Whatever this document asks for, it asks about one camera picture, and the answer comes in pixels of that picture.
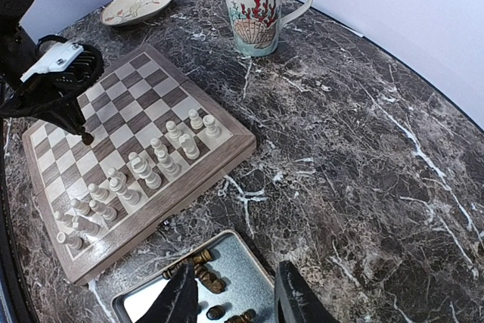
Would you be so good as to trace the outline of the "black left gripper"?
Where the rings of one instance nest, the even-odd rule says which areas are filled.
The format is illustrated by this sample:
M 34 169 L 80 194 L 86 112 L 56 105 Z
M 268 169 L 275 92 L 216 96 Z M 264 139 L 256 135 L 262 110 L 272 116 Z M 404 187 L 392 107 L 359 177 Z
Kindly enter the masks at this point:
M 35 47 L 36 61 L 57 43 L 71 41 L 63 36 L 42 37 Z M 54 124 L 90 145 L 94 136 L 85 129 L 86 119 L 78 97 L 103 74 L 103 57 L 94 46 L 80 44 L 84 51 L 59 73 L 34 74 L 1 105 L 2 118 L 35 117 Z

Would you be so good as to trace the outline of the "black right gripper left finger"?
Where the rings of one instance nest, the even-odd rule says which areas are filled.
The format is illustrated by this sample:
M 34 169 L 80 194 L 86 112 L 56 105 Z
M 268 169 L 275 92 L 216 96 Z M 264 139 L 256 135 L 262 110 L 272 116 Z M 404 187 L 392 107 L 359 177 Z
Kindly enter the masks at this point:
M 196 322 L 198 288 L 194 267 L 184 264 L 137 323 Z

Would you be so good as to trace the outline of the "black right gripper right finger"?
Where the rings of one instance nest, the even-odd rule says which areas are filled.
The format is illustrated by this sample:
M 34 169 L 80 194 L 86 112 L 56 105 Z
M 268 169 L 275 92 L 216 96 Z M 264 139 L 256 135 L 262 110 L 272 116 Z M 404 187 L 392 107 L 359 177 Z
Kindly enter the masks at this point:
M 275 276 L 275 321 L 337 323 L 288 260 L 279 263 Z

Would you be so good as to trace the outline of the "metal tray with wooden rim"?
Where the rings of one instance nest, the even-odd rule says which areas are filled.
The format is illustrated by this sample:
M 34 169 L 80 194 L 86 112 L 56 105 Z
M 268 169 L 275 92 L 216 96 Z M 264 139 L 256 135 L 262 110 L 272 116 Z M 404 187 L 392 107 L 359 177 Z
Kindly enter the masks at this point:
M 222 306 L 224 322 L 250 310 L 254 322 L 275 322 L 274 281 L 235 231 L 225 230 L 194 248 L 143 282 L 118 294 L 112 307 L 120 322 L 136 322 L 169 283 L 179 263 L 195 265 L 199 322 L 210 322 L 208 311 Z

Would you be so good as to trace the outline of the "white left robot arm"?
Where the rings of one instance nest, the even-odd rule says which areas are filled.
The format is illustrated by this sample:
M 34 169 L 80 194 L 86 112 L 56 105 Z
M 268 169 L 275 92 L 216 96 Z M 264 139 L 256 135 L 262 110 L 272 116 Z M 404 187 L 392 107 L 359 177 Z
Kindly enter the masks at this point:
M 13 91 L 1 117 L 35 117 L 90 145 L 78 97 L 102 76 L 101 52 L 57 35 L 34 42 L 20 25 L 34 1 L 1 0 L 1 80 Z

